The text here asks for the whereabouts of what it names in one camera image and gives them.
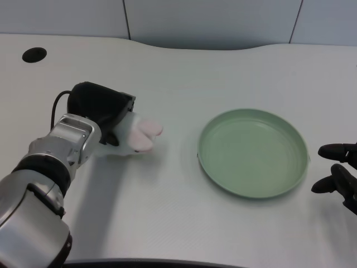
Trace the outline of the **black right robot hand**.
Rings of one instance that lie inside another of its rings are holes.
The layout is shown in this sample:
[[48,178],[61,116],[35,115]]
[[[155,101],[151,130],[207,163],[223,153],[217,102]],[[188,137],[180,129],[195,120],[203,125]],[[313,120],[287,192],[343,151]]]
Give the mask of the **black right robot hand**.
[[338,161],[331,166],[331,175],[320,179],[311,188],[317,194],[337,191],[343,196],[343,205],[356,213],[356,177],[352,176],[341,164],[347,163],[356,168],[356,144],[332,143],[323,145],[318,155],[325,159]]

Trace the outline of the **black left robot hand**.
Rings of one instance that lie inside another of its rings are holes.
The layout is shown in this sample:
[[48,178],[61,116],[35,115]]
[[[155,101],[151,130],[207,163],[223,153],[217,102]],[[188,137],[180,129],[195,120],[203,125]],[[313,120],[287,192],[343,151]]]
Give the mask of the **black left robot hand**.
[[114,128],[133,111],[135,100],[130,94],[83,82],[73,87],[67,100],[67,112],[95,122],[102,132],[100,143],[117,147],[119,138]]

